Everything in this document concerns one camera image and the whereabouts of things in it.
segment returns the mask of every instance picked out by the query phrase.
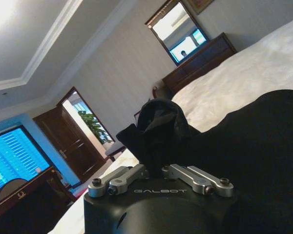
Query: mirror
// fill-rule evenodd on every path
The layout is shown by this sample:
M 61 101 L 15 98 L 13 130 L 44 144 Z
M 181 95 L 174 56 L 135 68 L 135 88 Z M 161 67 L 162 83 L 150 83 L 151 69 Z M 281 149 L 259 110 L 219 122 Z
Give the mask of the mirror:
M 181 1 L 166 2 L 146 25 L 177 65 L 208 41 Z

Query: bed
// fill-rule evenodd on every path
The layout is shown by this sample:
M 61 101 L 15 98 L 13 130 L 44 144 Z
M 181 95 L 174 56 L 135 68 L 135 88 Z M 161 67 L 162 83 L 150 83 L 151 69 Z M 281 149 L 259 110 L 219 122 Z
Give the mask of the bed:
M 293 89 L 293 21 L 196 79 L 180 90 L 173 101 L 181 106 L 190 125 L 205 132 L 227 113 L 278 89 Z M 137 163 L 134 155 L 125 150 L 102 176 L 119 166 Z M 84 233 L 83 196 L 50 232 L 62 233 Z

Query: black cloth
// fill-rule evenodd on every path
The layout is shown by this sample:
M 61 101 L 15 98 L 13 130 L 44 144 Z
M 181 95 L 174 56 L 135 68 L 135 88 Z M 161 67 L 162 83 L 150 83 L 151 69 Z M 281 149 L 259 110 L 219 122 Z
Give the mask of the black cloth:
M 177 104 L 154 99 L 137 127 L 117 138 L 153 177 L 177 163 L 229 178 L 240 198 L 224 233 L 293 233 L 293 90 L 264 94 L 204 133 L 188 125 Z

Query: ceiling molding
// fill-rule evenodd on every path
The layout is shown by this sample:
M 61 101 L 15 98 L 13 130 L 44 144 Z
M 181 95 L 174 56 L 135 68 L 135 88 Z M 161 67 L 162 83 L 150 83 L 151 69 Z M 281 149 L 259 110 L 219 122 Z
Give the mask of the ceiling molding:
M 0 90 L 26 85 L 83 0 L 68 0 L 42 40 L 21 77 L 1 80 Z
M 55 98 L 64 85 L 66 85 L 75 74 L 81 69 L 83 64 L 93 55 L 96 49 L 110 35 L 113 29 L 120 23 L 125 15 L 132 9 L 137 0 L 121 0 L 114 10 L 103 21 L 98 30 L 88 40 L 86 45 L 80 50 L 76 57 L 70 62 L 61 76 L 54 82 L 48 90 L 47 96 Z
M 14 106 L 6 107 L 0 110 L 0 121 L 26 113 L 34 108 L 39 108 L 41 106 L 48 104 L 50 101 L 50 99 L 45 98 L 44 96 Z
M 125 15 L 132 9 L 137 0 L 121 0 L 114 10 L 108 15 L 106 20 L 100 25 L 99 29 L 88 40 L 86 45 L 80 50 L 72 62 L 62 72 L 61 76 L 55 81 L 47 93 L 40 98 L 23 102 L 14 106 L 10 106 L 0 110 L 0 121 L 29 112 L 30 110 L 43 107 L 54 102 L 57 94 L 62 88 L 72 79 L 82 65 L 90 58 L 96 51 L 100 44 L 108 37 L 116 25 L 125 17 Z
M 24 84 L 26 84 L 26 83 L 24 83 L 22 77 L 7 79 L 7 80 L 0 80 L 0 90 L 17 87 L 17 86 L 21 86 Z

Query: door handle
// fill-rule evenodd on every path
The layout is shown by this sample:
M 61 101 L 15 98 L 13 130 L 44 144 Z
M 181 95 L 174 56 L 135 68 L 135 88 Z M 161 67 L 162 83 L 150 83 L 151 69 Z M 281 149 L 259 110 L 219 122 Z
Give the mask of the door handle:
M 64 154 L 64 152 L 62 150 L 59 150 L 59 152 L 60 152 L 62 158 L 67 159 L 67 156 Z

